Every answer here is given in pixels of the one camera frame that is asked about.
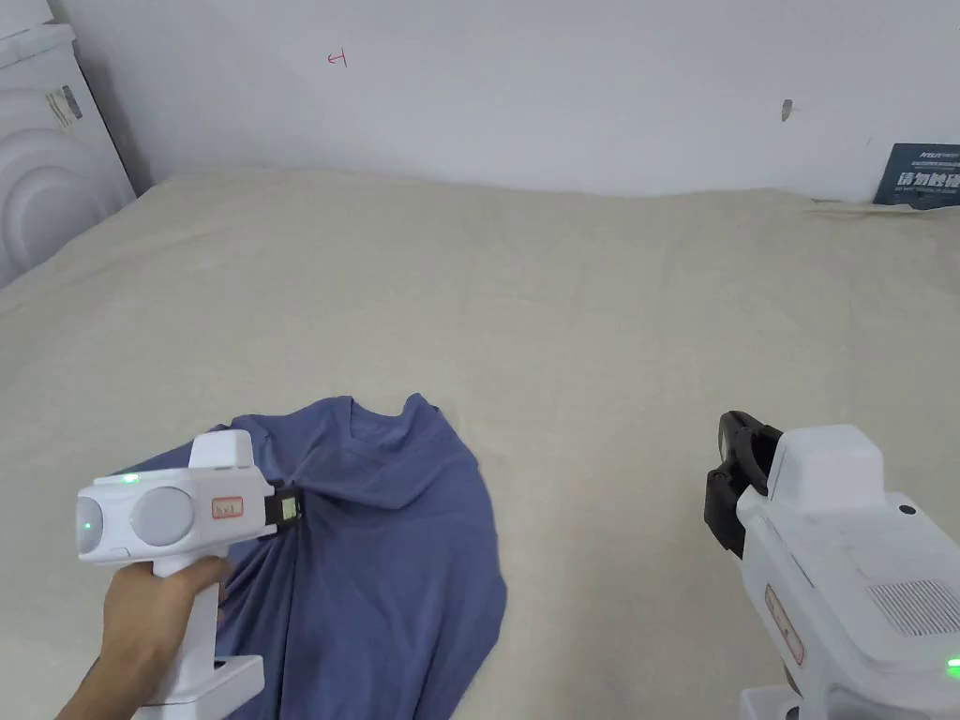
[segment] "poster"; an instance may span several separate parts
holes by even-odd
[[[959,205],[960,145],[894,145],[874,203],[918,210]]]

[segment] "device handle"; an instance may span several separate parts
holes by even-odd
[[[201,553],[174,555],[154,560],[154,575],[168,577],[210,555],[225,557],[228,548],[212,548]],[[214,644],[217,639],[217,606],[219,588],[214,585],[202,590],[193,601],[193,610],[187,622],[186,634],[170,671],[160,683],[148,705],[167,705],[177,695],[204,683],[213,674]]]

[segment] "t-shirt sleeve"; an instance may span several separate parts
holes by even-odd
[[[492,541],[494,548],[483,546]],[[456,552],[444,619],[427,669],[415,720],[446,720],[500,635],[507,586],[500,576],[495,536]]]

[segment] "white plastic housing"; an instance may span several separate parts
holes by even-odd
[[[744,587],[802,717],[960,717],[960,670],[948,667],[960,658],[960,549],[884,491],[879,450],[859,430],[784,433],[769,497],[748,489],[737,516]]]
[[[54,19],[45,0],[3,0],[0,38],[9,37]]]
[[[80,559],[153,561],[155,575],[172,575],[276,532],[265,524],[264,498],[273,494],[253,464],[249,433],[207,433],[194,441],[188,468],[111,475],[80,491]],[[211,587],[197,596],[173,667],[137,718],[219,720],[263,689],[262,658],[215,662],[217,594]]]

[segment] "vent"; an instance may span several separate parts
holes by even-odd
[[[871,585],[876,606],[907,637],[960,633],[960,599],[935,580]]]

